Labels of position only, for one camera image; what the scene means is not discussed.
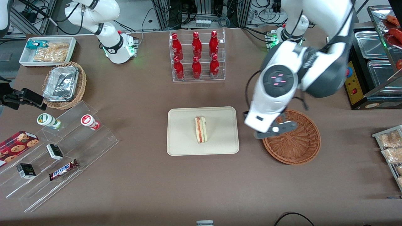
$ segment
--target white robotic arm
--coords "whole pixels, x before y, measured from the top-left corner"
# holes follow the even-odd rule
[[[287,11],[289,22],[281,32],[285,34],[284,39],[300,40],[309,18],[329,35],[331,42],[328,48],[319,51],[284,41],[268,52],[245,120],[245,124],[260,133],[270,132],[272,123],[285,110],[297,88],[319,98],[334,94],[345,82],[352,39],[350,0],[298,0],[297,3],[283,0],[282,6],[296,11]],[[281,133],[280,128],[275,130],[278,131],[274,135]]]
[[[94,33],[103,45],[106,56],[116,64],[128,61],[136,55],[137,48],[132,36],[119,34],[110,21],[120,15],[115,0],[77,0],[64,8],[68,20]]]
[[[12,4],[14,4],[14,0],[0,0],[0,38],[8,32]]]

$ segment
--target brown wicker basket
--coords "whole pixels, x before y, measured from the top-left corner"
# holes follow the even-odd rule
[[[277,160],[300,165],[313,160],[321,147],[321,136],[314,122],[301,112],[286,110],[286,120],[297,122],[293,131],[263,139],[268,152]]]
[[[70,102],[49,102],[49,101],[43,100],[44,103],[47,104],[48,107],[56,108],[59,110],[66,110],[66,109],[72,108],[75,105],[77,105],[82,100],[82,97],[84,96],[85,86],[86,86],[85,71],[82,69],[82,67],[79,64],[77,64],[75,62],[68,62],[68,63],[60,64],[60,65],[57,65],[56,67],[67,67],[67,66],[75,66],[80,70],[80,74],[78,75],[75,97]],[[42,86],[42,91],[45,91],[47,80],[49,79],[49,75],[50,75],[50,71],[45,78],[45,82],[43,83],[43,86]]]

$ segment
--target table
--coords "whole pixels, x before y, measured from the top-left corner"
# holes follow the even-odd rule
[[[322,145],[308,164],[285,165],[243,123],[244,87],[266,55],[263,42],[241,29],[226,29],[226,81],[177,84],[171,78],[168,32],[145,37],[138,57],[121,65],[103,55],[95,36],[76,37],[73,59],[88,77],[83,100],[99,110],[121,141],[33,213],[0,194],[0,225],[195,225],[207,219],[217,226],[272,225],[287,211],[316,225],[400,225],[402,200],[384,199],[400,192],[371,134],[401,124],[402,110],[352,111],[344,89],[327,98],[307,97],[309,111],[293,100],[289,108],[316,123]],[[306,38],[305,45],[325,44],[318,28],[309,29]],[[15,88],[41,93],[48,71],[21,66]],[[170,109],[218,106],[236,109],[237,154],[167,154]],[[40,113],[24,105],[5,109],[0,140],[18,130],[40,130],[35,123]],[[280,223],[307,224],[299,216]]]

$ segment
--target white bottle cap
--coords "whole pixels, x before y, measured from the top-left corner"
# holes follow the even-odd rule
[[[92,117],[92,115],[84,115],[81,118],[81,124],[83,124],[84,126],[89,126],[91,127],[92,124],[95,123],[95,119]]]
[[[47,113],[42,113],[38,116],[36,119],[36,122],[38,122],[39,125],[47,126],[49,125],[53,120],[53,117]]]

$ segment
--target red bottle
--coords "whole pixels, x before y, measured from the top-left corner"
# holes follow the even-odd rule
[[[183,69],[183,65],[181,64],[179,57],[178,56],[174,56],[173,57],[173,68],[174,68],[174,73],[176,74],[177,79],[179,80],[183,80],[184,79],[184,69]]]
[[[198,59],[202,58],[202,44],[198,32],[193,33],[193,53]]]
[[[218,32],[212,31],[211,32],[211,40],[209,41],[209,56],[212,58],[213,54],[218,54]]]
[[[218,78],[218,73],[219,73],[219,62],[218,62],[218,55],[214,53],[212,55],[212,61],[209,64],[209,76],[211,78]]]
[[[193,77],[195,80],[200,80],[201,79],[201,64],[198,62],[198,57],[194,56],[193,57]]]
[[[172,39],[173,39],[172,48],[174,55],[178,56],[179,60],[183,60],[183,49],[181,47],[180,41],[177,39],[176,33],[172,34]]]

